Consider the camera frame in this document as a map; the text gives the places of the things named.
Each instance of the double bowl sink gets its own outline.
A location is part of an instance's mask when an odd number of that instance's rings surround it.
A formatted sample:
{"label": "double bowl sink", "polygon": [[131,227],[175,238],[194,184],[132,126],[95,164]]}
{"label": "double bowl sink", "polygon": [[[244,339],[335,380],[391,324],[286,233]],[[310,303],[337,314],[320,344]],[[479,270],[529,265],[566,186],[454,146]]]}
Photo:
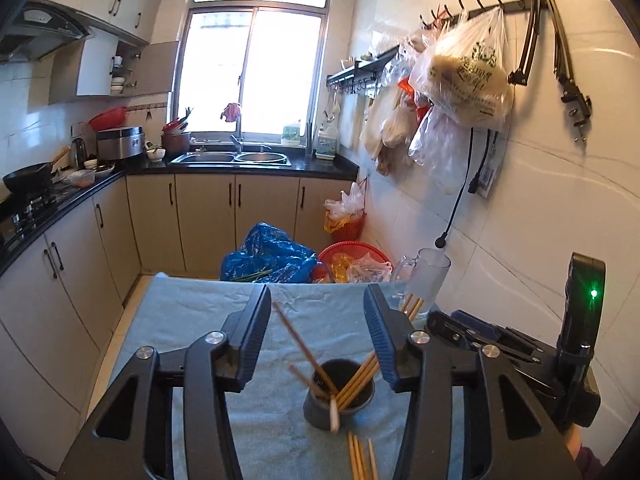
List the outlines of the double bowl sink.
{"label": "double bowl sink", "polygon": [[291,166],[283,153],[196,152],[185,153],[172,164],[206,164],[212,166]]}

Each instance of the blue plastic bag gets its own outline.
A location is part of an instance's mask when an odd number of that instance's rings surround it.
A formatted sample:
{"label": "blue plastic bag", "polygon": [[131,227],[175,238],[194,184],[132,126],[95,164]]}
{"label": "blue plastic bag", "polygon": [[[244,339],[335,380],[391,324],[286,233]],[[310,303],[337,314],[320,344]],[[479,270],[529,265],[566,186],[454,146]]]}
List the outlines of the blue plastic bag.
{"label": "blue plastic bag", "polygon": [[294,243],[286,232],[269,224],[256,224],[239,250],[225,256],[220,281],[232,282],[243,276],[272,270],[255,283],[310,283],[318,264],[316,254]]}

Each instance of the silver screw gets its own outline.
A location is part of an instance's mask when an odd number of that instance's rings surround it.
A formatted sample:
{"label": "silver screw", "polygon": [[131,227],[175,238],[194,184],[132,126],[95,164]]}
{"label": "silver screw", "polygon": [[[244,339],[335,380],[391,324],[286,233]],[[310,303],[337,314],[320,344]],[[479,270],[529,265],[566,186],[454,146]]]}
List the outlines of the silver screw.
{"label": "silver screw", "polygon": [[491,359],[495,359],[500,355],[500,349],[496,345],[485,345],[482,347],[482,353]]}
{"label": "silver screw", "polygon": [[151,346],[141,346],[136,350],[136,357],[138,359],[149,359],[154,354],[154,349]]}
{"label": "silver screw", "polygon": [[414,333],[411,334],[410,337],[412,341],[414,343],[418,343],[418,345],[424,345],[429,342],[429,339],[431,339],[429,334],[427,334],[426,332],[423,332],[422,330],[416,330]]}
{"label": "silver screw", "polygon": [[224,340],[225,335],[222,332],[209,332],[206,338],[204,338],[204,341],[212,345],[222,343]]}

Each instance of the floor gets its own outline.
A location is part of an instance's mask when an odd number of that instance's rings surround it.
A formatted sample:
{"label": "floor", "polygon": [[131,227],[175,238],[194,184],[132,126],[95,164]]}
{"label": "floor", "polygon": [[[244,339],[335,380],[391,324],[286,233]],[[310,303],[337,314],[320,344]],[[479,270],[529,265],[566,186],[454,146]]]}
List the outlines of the floor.
{"label": "floor", "polygon": [[135,286],[133,292],[131,293],[129,301],[127,301],[124,309],[124,314],[122,314],[120,322],[118,323],[118,326],[113,333],[113,337],[111,338],[111,342],[109,343],[109,348],[107,348],[107,353],[105,354],[102,365],[100,366],[98,378],[95,380],[94,392],[92,393],[91,401],[89,402],[89,409],[86,413],[87,418],[89,417],[89,415],[91,415],[91,412],[94,410],[95,405],[98,404],[98,401],[104,395],[105,391],[107,390],[107,386],[109,386],[111,372],[113,372],[113,367],[115,366],[116,359],[118,358],[118,354],[120,353],[120,347],[122,346],[122,343],[124,341],[124,336],[127,335],[127,331],[129,330],[131,321],[136,315],[136,311],[140,306],[142,298],[145,297],[146,290],[151,283],[152,278],[153,276],[140,276],[138,284]]}

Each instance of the glass mug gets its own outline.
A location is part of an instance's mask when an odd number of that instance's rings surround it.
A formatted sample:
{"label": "glass mug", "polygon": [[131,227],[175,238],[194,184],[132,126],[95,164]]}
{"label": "glass mug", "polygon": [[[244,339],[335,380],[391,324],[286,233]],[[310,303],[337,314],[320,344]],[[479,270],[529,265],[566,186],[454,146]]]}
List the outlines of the glass mug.
{"label": "glass mug", "polygon": [[403,256],[391,274],[391,282],[398,282],[398,277],[406,267],[412,267],[411,274],[404,290],[405,294],[413,294],[424,304],[415,319],[424,319],[436,301],[440,287],[447,277],[451,260],[441,249],[420,249],[415,258]]}

